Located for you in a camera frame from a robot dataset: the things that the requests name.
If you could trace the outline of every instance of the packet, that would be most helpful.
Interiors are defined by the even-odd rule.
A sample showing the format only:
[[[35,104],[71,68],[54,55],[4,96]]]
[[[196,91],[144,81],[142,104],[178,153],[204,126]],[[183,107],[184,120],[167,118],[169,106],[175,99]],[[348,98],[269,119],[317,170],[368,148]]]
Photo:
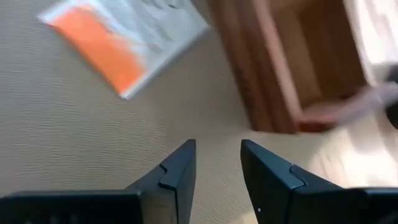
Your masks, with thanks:
[[[208,30],[189,0],[64,0],[38,18],[128,99]]]

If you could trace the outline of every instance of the beige carpet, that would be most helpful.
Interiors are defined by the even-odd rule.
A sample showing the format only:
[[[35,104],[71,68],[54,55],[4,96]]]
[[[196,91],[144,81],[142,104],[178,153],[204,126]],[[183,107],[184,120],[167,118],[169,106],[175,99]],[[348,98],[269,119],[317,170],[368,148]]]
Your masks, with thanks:
[[[340,154],[353,148],[350,130],[324,136],[250,131],[214,31],[124,101],[35,18],[53,2],[5,0],[0,7],[1,195],[28,189],[123,188],[188,138],[198,139],[194,224],[232,223],[252,210],[239,161],[242,138],[338,184],[371,184],[367,176],[350,182],[349,175],[358,176],[355,167],[348,169],[340,160]],[[195,4],[211,23],[205,2]],[[356,156],[350,155],[346,160],[353,163],[350,158]],[[395,162],[391,164],[386,169],[394,170]],[[392,178],[386,178],[390,184]]]

